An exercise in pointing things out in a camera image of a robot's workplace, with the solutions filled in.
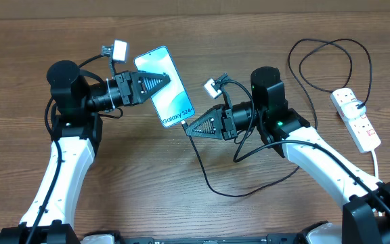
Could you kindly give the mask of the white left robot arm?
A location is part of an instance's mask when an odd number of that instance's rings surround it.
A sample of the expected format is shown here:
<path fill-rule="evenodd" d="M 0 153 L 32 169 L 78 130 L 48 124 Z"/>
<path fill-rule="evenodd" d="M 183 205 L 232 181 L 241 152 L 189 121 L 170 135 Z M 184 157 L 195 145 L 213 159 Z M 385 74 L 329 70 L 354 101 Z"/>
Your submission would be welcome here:
<path fill-rule="evenodd" d="M 33 203 L 18 226 L 1 230 L 0 243 L 79 243 L 74 215 L 102 139 L 102 119 L 109 110 L 145 102 L 171 79 L 166 73 L 125 71 L 104 81 L 73 61 L 61 60 L 49 68 L 47 81 L 49 164 Z"/>

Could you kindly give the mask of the Samsung Galaxy smartphone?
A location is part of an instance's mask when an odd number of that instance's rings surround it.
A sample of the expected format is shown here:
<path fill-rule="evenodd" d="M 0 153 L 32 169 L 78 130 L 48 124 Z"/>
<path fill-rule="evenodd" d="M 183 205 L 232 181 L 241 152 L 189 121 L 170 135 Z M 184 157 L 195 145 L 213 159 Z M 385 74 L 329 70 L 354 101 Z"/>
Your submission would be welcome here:
<path fill-rule="evenodd" d="M 194 115 L 194 107 L 166 46 L 136 57 L 134 64 L 138 71 L 166 74 L 170 78 L 170 82 L 151 97 L 163 127 L 171 127 Z"/>

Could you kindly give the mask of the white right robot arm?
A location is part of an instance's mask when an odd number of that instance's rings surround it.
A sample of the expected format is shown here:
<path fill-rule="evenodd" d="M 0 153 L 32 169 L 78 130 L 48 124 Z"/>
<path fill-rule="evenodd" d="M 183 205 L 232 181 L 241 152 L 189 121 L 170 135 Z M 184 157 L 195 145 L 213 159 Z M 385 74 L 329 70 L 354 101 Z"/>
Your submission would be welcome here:
<path fill-rule="evenodd" d="M 227 75 L 209 79 L 210 96 L 224 104 L 209 109 L 191 124 L 184 123 L 190 138 L 231 140 L 240 131 L 257 129 L 263 146 L 306 171 L 337 203 L 341 225 L 323 221 L 296 234 L 270 234 L 268 243 L 382 243 L 390 244 L 390 182 L 362 171 L 329 146 L 309 121 L 288 107 L 277 68 L 263 66 L 251 74 L 249 100 L 232 105 L 224 87 Z"/>

